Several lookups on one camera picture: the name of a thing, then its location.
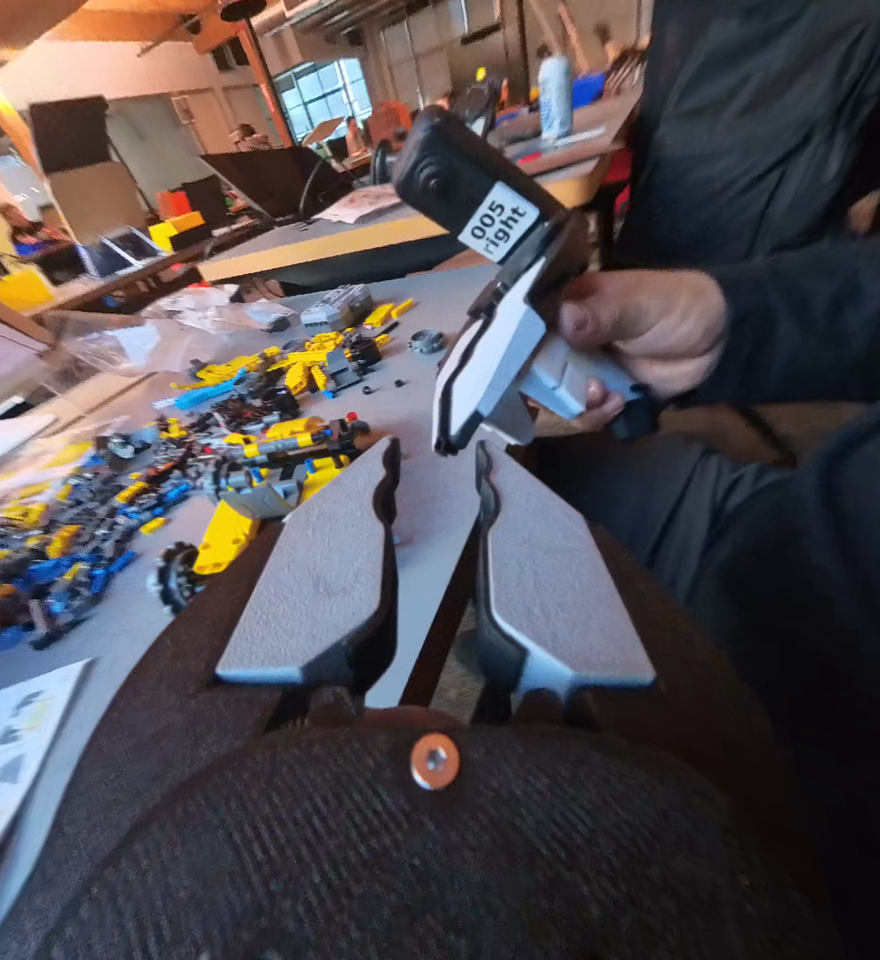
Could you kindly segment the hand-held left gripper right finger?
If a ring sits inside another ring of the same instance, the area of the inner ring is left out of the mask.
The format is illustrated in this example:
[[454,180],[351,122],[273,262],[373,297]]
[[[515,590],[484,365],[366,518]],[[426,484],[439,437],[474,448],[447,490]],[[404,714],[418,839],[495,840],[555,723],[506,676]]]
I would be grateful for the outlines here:
[[493,443],[477,443],[475,466],[484,680],[564,703],[580,690],[652,687],[655,668],[588,522]]

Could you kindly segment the pile of building block parts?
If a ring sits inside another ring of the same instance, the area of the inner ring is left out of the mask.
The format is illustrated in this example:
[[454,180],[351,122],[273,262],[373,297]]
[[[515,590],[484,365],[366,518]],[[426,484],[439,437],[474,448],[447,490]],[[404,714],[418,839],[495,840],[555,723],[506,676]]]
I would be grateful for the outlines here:
[[[33,463],[24,458],[1,475],[0,646],[46,649],[86,620],[137,560],[141,540],[192,498],[210,499],[202,473],[230,434],[337,419],[311,413],[308,403],[362,388],[413,306],[374,303],[343,331],[305,329],[225,362],[193,361],[153,400],[144,425],[129,429],[118,417],[71,430],[42,443]],[[234,390],[218,400],[189,411],[172,406],[183,393],[233,378]]]

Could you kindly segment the white drink can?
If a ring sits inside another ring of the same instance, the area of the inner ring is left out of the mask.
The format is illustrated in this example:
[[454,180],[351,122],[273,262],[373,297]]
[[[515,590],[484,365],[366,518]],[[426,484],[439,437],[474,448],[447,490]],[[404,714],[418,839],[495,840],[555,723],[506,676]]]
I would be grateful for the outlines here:
[[548,53],[538,70],[541,138],[548,143],[567,138],[572,133],[573,74],[564,52]]

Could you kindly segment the loose clear plastic bag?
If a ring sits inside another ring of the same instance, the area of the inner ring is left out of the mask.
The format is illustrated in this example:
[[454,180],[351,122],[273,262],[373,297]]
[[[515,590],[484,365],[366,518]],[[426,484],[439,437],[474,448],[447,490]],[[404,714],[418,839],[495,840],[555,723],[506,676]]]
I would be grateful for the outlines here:
[[300,324],[279,299],[247,302],[234,284],[185,289],[134,315],[57,309],[42,319],[58,348],[99,373],[123,378],[185,374],[193,361],[225,362],[242,349],[278,345]]

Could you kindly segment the instruction booklet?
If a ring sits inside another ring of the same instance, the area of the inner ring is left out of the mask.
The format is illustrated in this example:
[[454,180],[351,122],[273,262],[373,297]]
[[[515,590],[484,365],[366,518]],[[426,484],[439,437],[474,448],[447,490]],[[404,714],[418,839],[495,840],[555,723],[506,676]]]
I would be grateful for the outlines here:
[[85,658],[0,689],[0,842],[31,790],[92,662]]

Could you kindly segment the blue plastic toy part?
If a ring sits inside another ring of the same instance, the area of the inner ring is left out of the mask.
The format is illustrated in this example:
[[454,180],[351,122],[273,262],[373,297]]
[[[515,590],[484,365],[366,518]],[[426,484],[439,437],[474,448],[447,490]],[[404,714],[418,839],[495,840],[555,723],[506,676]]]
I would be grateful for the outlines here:
[[236,379],[229,379],[215,385],[207,385],[184,392],[175,398],[173,407],[180,411],[196,409],[206,403],[217,401],[230,394],[235,386]]

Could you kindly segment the yellow plastic bin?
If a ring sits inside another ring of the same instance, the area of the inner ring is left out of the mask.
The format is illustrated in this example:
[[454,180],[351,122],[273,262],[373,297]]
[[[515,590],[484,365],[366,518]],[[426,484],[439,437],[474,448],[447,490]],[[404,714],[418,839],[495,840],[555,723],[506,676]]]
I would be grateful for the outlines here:
[[56,294],[44,276],[29,268],[0,277],[0,304],[19,313],[41,310],[56,299]]

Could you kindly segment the white paper sheet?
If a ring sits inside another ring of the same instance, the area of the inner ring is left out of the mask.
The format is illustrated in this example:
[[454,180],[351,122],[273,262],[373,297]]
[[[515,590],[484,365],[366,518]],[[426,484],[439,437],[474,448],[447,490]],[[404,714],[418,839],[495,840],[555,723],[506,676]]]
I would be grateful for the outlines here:
[[363,218],[392,210],[402,200],[391,185],[373,185],[351,191],[315,217],[326,222],[354,225]]

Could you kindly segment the grey studded motor block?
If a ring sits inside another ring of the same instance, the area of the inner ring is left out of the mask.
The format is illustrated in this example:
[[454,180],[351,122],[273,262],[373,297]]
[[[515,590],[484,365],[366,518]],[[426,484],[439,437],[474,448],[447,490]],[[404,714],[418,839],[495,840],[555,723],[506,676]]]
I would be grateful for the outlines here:
[[372,312],[374,298],[365,284],[346,284],[327,291],[301,312],[307,330],[343,331],[356,327]]

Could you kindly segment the grey desk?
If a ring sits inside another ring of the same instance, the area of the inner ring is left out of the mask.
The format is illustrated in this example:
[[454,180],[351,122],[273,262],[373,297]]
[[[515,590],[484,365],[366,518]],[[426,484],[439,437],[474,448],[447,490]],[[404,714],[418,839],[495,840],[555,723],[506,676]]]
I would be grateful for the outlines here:
[[[455,339],[467,310],[494,274],[485,263],[374,283],[379,301],[413,299],[396,330],[397,340],[372,377],[377,389],[358,387],[336,401],[314,398],[316,414],[350,411],[374,433],[400,441],[394,533],[398,564],[398,645],[392,663],[366,695],[372,709],[430,703],[453,642],[472,581],[471,532],[478,511],[474,454],[436,455],[431,442],[435,356],[407,347],[417,330],[436,329]],[[396,378],[409,380],[395,389]],[[122,572],[106,599],[64,639],[37,651],[28,643],[0,650],[0,690],[84,659],[92,664],[25,798],[0,845],[0,957],[27,958],[32,946],[12,946],[23,931],[16,907],[24,887],[42,922],[54,918],[77,883],[74,868],[49,867],[50,833],[67,816],[80,826],[69,841],[83,860],[98,863],[137,818],[173,782],[200,768],[187,749],[210,744],[218,756],[246,733],[278,726],[279,687],[220,683],[215,667],[277,539],[263,528],[235,564],[170,618],[147,588],[162,546],[197,539],[212,505],[197,496],[176,510],[160,541]],[[256,707],[259,725],[241,719]]]

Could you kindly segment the wooden table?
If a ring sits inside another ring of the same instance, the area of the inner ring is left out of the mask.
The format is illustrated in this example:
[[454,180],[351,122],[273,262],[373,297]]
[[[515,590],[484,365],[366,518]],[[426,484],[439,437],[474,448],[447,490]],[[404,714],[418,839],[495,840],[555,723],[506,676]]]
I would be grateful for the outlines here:
[[[536,150],[518,167],[570,209],[587,207],[619,147],[583,145],[547,156]],[[350,282],[384,281],[431,270],[467,247],[422,214],[400,205],[355,224],[284,225],[199,267],[211,284],[261,277],[292,291],[314,292]]]

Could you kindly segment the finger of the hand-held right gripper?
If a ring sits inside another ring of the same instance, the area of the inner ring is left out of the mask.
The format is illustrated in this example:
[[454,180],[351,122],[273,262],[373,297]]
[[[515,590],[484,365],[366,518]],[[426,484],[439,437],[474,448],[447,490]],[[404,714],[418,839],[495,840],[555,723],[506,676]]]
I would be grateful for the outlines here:
[[439,367],[432,403],[432,445],[441,456],[456,455],[480,426],[506,443],[527,446],[534,420],[518,380],[539,348],[545,322],[529,295],[547,265],[540,257],[492,310],[471,319]]

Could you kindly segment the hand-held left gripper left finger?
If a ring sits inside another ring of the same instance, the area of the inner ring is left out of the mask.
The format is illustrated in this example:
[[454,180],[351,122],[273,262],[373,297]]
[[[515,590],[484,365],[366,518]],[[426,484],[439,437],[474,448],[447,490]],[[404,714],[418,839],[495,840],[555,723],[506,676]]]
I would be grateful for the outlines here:
[[397,652],[397,437],[282,525],[215,670],[223,683],[366,694]]

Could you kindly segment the person's legs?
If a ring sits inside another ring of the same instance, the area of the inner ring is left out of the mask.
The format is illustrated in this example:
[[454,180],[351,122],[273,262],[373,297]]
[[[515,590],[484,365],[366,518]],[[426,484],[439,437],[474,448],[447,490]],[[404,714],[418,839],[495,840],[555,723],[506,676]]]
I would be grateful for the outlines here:
[[844,944],[880,958],[880,402],[794,469],[539,438],[531,471],[685,605],[794,758]]

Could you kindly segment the person's right hand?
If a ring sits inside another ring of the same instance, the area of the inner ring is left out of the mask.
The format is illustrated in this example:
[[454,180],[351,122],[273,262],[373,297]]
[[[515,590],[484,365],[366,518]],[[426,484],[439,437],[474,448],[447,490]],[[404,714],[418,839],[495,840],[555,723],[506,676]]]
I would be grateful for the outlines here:
[[727,304],[697,270],[588,271],[559,295],[557,329],[585,354],[607,354],[656,400],[697,389],[726,342]]

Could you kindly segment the person's right forearm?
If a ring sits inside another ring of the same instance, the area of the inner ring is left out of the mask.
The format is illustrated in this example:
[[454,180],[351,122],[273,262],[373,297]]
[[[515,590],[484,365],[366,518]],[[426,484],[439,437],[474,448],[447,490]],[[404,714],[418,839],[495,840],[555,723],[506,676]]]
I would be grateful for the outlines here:
[[715,268],[722,345],[682,404],[880,402],[880,238]]

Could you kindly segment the person's dark upper body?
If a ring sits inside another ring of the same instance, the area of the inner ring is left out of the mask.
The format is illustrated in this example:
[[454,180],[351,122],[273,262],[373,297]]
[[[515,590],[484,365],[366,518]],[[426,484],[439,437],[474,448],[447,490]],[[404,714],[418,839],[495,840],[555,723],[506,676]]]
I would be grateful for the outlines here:
[[619,266],[818,244],[880,97],[880,1],[655,2]]

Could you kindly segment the black yellow toy block vehicle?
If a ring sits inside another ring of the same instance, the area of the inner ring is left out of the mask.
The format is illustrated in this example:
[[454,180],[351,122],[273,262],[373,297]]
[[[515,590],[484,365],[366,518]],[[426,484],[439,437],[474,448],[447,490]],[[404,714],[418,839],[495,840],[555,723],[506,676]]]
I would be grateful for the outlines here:
[[258,436],[230,434],[202,473],[214,513],[201,541],[177,541],[159,556],[149,582],[171,616],[226,571],[268,522],[283,522],[369,447],[372,430],[356,413],[306,416]]

